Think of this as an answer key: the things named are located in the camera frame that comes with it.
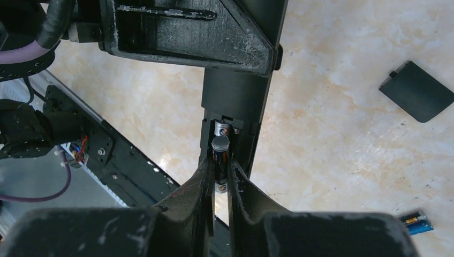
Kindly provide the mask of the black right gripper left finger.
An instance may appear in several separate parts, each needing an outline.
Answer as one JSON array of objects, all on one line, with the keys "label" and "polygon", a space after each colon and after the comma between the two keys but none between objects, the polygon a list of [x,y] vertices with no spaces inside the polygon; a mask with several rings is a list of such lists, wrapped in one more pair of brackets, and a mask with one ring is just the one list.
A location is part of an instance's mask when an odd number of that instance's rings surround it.
[{"label": "black right gripper left finger", "polygon": [[208,256],[214,170],[204,159],[153,206],[32,210],[12,227],[1,256]]}]

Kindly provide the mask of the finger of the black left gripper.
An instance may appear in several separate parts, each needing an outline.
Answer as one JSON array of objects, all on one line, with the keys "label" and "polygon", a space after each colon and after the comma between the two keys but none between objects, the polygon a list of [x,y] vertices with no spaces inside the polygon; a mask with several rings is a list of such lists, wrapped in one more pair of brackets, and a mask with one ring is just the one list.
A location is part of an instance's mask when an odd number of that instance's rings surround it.
[{"label": "finger of the black left gripper", "polygon": [[282,1],[101,1],[103,50],[144,62],[267,76],[280,66]]}]

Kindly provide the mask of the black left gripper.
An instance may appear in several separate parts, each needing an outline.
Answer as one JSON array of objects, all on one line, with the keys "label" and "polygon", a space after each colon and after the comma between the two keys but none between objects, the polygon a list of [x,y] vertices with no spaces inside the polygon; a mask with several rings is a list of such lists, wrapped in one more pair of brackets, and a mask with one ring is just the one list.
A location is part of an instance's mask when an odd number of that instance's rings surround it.
[{"label": "black left gripper", "polygon": [[62,40],[103,40],[101,1],[1,1],[1,81],[35,75]]}]

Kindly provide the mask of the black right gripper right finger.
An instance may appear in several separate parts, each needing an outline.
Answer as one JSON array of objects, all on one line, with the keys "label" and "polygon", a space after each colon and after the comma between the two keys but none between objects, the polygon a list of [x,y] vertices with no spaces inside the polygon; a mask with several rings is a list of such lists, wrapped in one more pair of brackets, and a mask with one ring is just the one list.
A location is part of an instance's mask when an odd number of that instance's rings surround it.
[{"label": "black right gripper right finger", "polygon": [[407,229],[386,213],[292,212],[228,165],[233,256],[418,256]]}]

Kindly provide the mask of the black remote control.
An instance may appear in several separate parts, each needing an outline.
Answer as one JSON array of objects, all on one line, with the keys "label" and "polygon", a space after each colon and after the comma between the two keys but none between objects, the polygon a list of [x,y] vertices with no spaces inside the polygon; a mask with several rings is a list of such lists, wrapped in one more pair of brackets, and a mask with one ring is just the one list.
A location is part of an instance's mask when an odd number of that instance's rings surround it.
[{"label": "black remote control", "polygon": [[[240,1],[258,27],[277,51],[274,69],[282,63],[280,44],[287,1]],[[271,75],[261,77],[247,73],[220,69],[205,69],[202,101],[204,118],[200,138],[200,157],[211,153],[214,121],[227,118],[234,127],[242,130],[234,138],[234,156],[247,177],[251,175],[263,115],[267,103]]]}]

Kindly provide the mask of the black battery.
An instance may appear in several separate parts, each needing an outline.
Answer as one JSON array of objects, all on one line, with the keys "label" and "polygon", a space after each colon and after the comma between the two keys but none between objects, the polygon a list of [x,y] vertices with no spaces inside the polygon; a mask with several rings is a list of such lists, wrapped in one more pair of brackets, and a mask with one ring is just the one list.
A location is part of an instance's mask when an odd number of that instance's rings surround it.
[{"label": "black battery", "polygon": [[225,136],[215,136],[211,142],[213,161],[215,163],[215,191],[223,194],[228,187],[228,160],[230,140]]}]

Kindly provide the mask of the black battery cover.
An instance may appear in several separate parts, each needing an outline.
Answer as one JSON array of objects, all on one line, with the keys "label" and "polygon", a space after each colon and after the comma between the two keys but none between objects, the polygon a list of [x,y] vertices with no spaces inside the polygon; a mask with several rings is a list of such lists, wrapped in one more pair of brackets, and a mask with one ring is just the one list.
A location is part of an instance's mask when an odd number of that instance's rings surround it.
[{"label": "black battery cover", "polygon": [[453,104],[453,91],[407,61],[391,71],[379,91],[419,123],[426,123]]}]

